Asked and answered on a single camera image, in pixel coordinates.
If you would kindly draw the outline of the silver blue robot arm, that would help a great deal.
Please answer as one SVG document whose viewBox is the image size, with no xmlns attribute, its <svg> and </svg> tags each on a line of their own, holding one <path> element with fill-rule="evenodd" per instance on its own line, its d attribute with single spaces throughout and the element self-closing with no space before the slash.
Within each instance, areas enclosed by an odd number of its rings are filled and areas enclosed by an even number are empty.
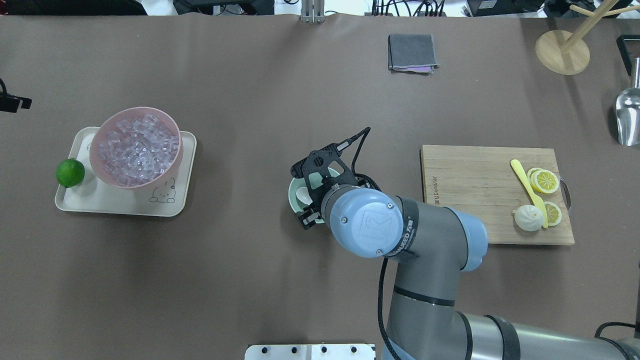
<svg viewBox="0 0 640 360">
<path fill-rule="evenodd" d="M 388 196 L 370 187 L 307 180 L 311 213 L 355 255 L 398 263 L 387 321 L 378 319 L 384 360 L 637 360 L 639 334 L 574 337 L 455 310 L 462 272 L 489 247 L 480 219 L 450 207 Z"/>
</svg>

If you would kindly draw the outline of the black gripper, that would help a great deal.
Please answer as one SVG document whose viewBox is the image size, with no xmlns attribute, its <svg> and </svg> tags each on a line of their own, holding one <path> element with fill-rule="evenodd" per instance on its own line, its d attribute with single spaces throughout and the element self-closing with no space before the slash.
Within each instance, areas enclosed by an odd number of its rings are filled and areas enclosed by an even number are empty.
<svg viewBox="0 0 640 360">
<path fill-rule="evenodd" d="M 344 177 L 322 177 L 315 186 L 313 182 L 307 184 L 307 192 L 311 203 L 301 212 L 298 212 L 298 221 L 304 230 L 309 230 L 317 224 L 324 224 L 322 217 L 322 207 L 325 200 L 329 200 L 330 194 L 342 189 L 358 188 L 358 181 L 355 178 Z"/>
</svg>

